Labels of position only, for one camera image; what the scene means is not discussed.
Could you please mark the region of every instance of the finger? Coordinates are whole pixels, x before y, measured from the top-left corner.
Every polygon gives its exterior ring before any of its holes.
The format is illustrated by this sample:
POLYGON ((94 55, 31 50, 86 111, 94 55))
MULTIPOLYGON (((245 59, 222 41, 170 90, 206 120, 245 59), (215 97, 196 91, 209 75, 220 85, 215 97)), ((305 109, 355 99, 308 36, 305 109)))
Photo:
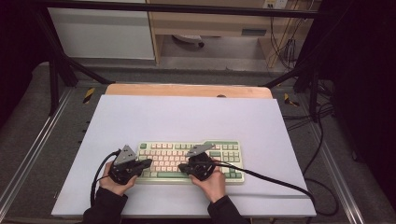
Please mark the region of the finger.
POLYGON ((105 170, 103 171, 103 176, 108 175, 112 163, 113 163, 112 161, 106 163, 105 170))
POLYGON ((131 188, 131 187, 134 186, 134 182, 136 181, 136 179, 137 179, 137 175, 134 175, 134 176, 128 181, 128 183, 126 184, 126 185, 128 186, 128 188, 131 188))
POLYGON ((215 169, 213 170, 213 172, 221 172, 221 170, 218 166, 216 166, 215 169))
POLYGON ((220 163, 220 161, 216 160, 215 158, 211 158, 214 163, 220 163))
POLYGON ((194 175, 189 175, 189 178, 191 179, 192 184, 197 185, 199 182, 201 182, 197 177, 194 175))

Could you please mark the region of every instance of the wooden edge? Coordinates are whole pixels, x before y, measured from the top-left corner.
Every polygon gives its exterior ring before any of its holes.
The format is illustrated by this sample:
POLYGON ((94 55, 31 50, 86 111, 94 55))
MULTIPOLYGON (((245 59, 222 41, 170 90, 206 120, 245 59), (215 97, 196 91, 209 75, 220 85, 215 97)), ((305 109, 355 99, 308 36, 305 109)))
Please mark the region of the wooden edge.
POLYGON ((272 93, 264 87, 211 86, 180 84, 111 84, 106 95, 147 95, 147 96, 225 96, 229 98, 272 99, 272 93))

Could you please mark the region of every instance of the white cabinet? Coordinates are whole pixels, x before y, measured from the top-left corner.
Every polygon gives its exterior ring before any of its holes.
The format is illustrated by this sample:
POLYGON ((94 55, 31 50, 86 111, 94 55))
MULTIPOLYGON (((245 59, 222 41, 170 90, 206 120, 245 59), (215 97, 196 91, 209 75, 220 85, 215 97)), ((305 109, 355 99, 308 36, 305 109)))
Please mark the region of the white cabinet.
POLYGON ((70 57, 154 60, 147 12, 49 8, 49 14, 70 57))

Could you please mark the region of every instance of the aluminum rail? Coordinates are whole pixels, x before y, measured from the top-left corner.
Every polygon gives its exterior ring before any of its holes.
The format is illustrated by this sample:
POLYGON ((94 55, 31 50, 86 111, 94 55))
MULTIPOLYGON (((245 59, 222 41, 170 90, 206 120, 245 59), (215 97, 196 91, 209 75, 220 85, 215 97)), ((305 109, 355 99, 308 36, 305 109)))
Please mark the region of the aluminum rail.
POLYGON ((55 127, 59 117, 62 115, 71 94, 73 93, 73 88, 66 88, 64 91, 63 96, 60 100, 60 106, 55 111, 55 113, 49 117, 44 124, 43 128, 41 129, 40 133, 38 134, 37 138, 33 142, 32 146, 29 149, 29 152, 25 156, 23 162, 21 163, 20 167, 18 168, 15 175, 12 177, 11 181, 9 182, 6 190, 0 197, 0 223, 6 216, 6 213, 11 206, 12 202, 14 201, 15 197, 17 196, 18 192, 20 191, 24 180, 29 175, 30 170, 32 169, 33 165, 35 164, 36 159, 38 158, 41 149, 47 142, 47 139, 50 137, 50 134, 55 127))
MULTIPOLYGON (((308 114, 308 102, 306 101, 304 94, 298 94, 298 99, 300 104, 303 106, 305 114, 308 114)), ((320 129, 318 124, 310 122, 311 129, 315 134, 316 140, 320 140, 320 129)), ((347 186, 347 182, 341 173, 334 157, 332 156, 332 151, 329 149, 325 139, 323 139, 322 147, 320 148, 320 155, 322 156, 323 162, 326 165, 327 171, 332 179, 335 190, 337 190, 338 197, 341 204, 344 206, 346 216, 349 222, 352 224, 363 224, 364 219, 361 215, 359 207, 356 205, 352 193, 347 186)))

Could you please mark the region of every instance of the person's left hand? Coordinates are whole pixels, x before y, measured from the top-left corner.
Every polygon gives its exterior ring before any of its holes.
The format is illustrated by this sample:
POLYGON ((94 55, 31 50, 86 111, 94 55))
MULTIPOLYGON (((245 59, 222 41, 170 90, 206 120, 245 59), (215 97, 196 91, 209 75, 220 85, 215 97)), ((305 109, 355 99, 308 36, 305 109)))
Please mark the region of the person's left hand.
POLYGON ((102 187, 103 189, 108 189, 111 192, 122 196, 127 189, 130 189, 131 187, 134 186, 134 182, 137 179, 137 175, 134 175, 134 177, 132 177, 126 185, 118 184, 118 183, 114 182, 110 178, 110 176, 108 176, 108 172, 110 171, 111 163, 112 163, 112 161, 106 163, 105 170, 103 171, 103 176, 107 176, 107 177, 99 180, 99 184, 100 184, 100 187, 102 187))

